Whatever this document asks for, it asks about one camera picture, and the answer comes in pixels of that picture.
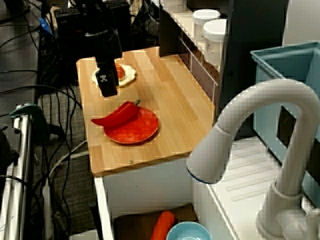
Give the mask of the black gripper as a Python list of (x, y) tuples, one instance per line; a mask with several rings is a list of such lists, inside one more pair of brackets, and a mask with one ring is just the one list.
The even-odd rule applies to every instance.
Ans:
[(98, 68), (95, 76), (102, 96), (105, 98), (116, 96), (118, 76), (114, 59), (96, 56), (95, 61)]

